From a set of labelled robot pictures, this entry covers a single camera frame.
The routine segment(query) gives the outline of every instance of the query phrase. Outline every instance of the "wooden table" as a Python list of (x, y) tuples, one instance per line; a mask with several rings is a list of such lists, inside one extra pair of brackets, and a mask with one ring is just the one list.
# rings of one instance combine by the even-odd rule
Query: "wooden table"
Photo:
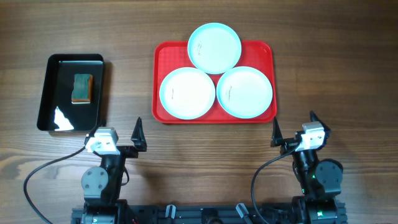
[[(293, 136), (314, 110), (333, 130), (320, 159), (344, 165), (350, 223), (398, 220), (398, 4), (393, 1), (0, 2), (0, 223), (42, 223), (22, 184), (37, 166), (81, 148), (84, 134), (36, 128), (45, 68), (55, 53), (99, 53), (107, 61), (103, 113), (121, 144), (138, 116), (148, 151), (127, 161), (132, 205), (250, 204), (256, 169), (278, 156), (272, 123), (164, 125), (151, 114), (155, 47), (222, 22), (273, 49), (278, 119)], [(37, 173), (32, 200), (54, 223), (83, 205), (80, 179), (100, 160), (87, 152)], [(300, 195), (292, 158), (261, 172), (258, 202)]]

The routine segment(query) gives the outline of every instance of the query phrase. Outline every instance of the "sponge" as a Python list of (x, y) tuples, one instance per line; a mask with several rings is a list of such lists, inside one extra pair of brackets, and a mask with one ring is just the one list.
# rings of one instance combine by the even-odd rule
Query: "sponge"
[(72, 91), (72, 103), (91, 103), (93, 76), (90, 74), (75, 74)]

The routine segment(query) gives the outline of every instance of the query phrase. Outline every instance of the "red plastic tray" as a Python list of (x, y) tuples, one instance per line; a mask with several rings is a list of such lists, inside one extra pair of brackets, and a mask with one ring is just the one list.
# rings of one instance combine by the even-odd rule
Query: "red plastic tray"
[[(271, 48), (260, 40), (242, 41), (242, 54), (236, 66), (249, 66), (261, 71), (271, 82), (274, 92), (271, 105), (268, 109), (255, 118), (241, 119), (229, 115), (215, 98), (210, 110), (197, 119), (182, 120), (170, 115), (162, 106), (159, 99), (160, 84), (173, 70), (182, 67), (194, 67), (188, 57), (188, 41), (166, 41), (155, 49), (154, 59), (154, 88), (152, 93), (152, 114), (157, 121), (166, 124), (236, 124), (236, 123), (265, 123), (270, 121), (277, 113), (274, 64), (272, 62)], [(210, 75), (215, 86), (221, 75)]]

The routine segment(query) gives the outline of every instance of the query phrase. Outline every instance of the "black plastic tray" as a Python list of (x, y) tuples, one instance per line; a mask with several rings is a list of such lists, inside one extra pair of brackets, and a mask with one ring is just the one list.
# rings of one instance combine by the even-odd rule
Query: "black plastic tray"
[[(75, 74), (94, 76), (91, 103), (72, 104)], [(40, 103), (37, 127), (41, 131), (55, 131), (55, 109), (67, 118), (73, 129), (68, 131), (89, 131), (100, 119), (103, 89), (104, 59), (100, 54), (55, 54), (49, 58)]]

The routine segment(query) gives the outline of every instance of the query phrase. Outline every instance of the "black cable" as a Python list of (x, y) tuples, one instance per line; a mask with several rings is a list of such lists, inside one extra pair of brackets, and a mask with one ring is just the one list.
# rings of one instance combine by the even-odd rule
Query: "black cable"
[(127, 182), (126, 183), (122, 183), (122, 186), (125, 186), (130, 181), (129, 172), (127, 171), (126, 167), (124, 167), (124, 172), (126, 173), (126, 176), (127, 176)]
[[(100, 158), (102, 158), (102, 155), (98, 154), (96, 151), (93, 151), (93, 153), (97, 156), (99, 156)], [(124, 172), (126, 173), (127, 176), (127, 182), (126, 183), (122, 183), (121, 186), (125, 186), (126, 184), (129, 183), (130, 181), (130, 176), (129, 176), (129, 172), (127, 171), (126, 167), (124, 167)]]
[(260, 168), (258, 168), (258, 170), (254, 173), (253, 179), (251, 180), (251, 202), (253, 203), (253, 207), (256, 210), (257, 214), (259, 215), (259, 217), (261, 218), (261, 220), (265, 223), (265, 224), (269, 224), (266, 219), (260, 214), (259, 209), (257, 208), (256, 205), (256, 200), (254, 199), (254, 183), (256, 182), (256, 177), (257, 175), (260, 173), (261, 170), (263, 170), (263, 168), (265, 168), (266, 166), (268, 166), (269, 164), (278, 161), (281, 158), (284, 158), (286, 156), (291, 155), (291, 153), (293, 153), (295, 151), (295, 149), (291, 150), (290, 152), (287, 152), (281, 156), (278, 156), (274, 159), (271, 159), (270, 161), (266, 162), (264, 165), (260, 166)]
[(51, 165), (51, 164), (54, 164), (54, 163), (56, 163), (56, 162), (59, 162), (59, 161), (65, 160), (65, 159), (69, 159), (69, 158), (71, 158), (71, 157), (73, 157), (73, 156), (75, 156), (75, 155), (77, 155), (77, 154), (83, 152), (83, 150), (85, 150), (85, 147), (81, 148), (80, 150), (78, 150), (78, 151), (75, 152), (75, 153), (70, 154), (69, 156), (65, 156), (65, 157), (62, 157), (62, 158), (59, 158), (59, 159), (50, 161), (50, 162), (48, 162), (48, 163), (46, 163), (46, 164), (43, 164), (43, 165), (39, 166), (38, 168), (34, 169), (34, 170), (26, 177), (26, 179), (25, 179), (25, 182), (24, 182), (24, 193), (25, 193), (25, 198), (26, 198), (26, 200), (29, 202), (29, 205), (33, 208), (33, 210), (36, 212), (36, 214), (37, 214), (40, 218), (42, 218), (43, 221), (45, 221), (45, 222), (48, 223), (48, 224), (52, 224), (52, 222), (50, 222), (50, 220), (48, 220), (47, 218), (45, 218), (44, 215), (41, 214), (41, 213), (39, 212), (39, 210), (36, 208), (36, 206), (33, 204), (32, 200), (30, 199), (29, 194), (27, 193), (27, 182), (28, 182), (29, 179), (33, 176), (33, 174), (35, 174), (37, 171), (39, 171), (39, 170), (43, 169), (44, 167), (47, 167), (47, 166), (49, 166), (49, 165)]
[(299, 176), (297, 175), (296, 168), (294, 167), (294, 161), (293, 161), (293, 163), (292, 163), (292, 169), (293, 169), (294, 176), (296, 176), (296, 178), (297, 178), (297, 180), (298, 180), (298, 179), (299, 179)]

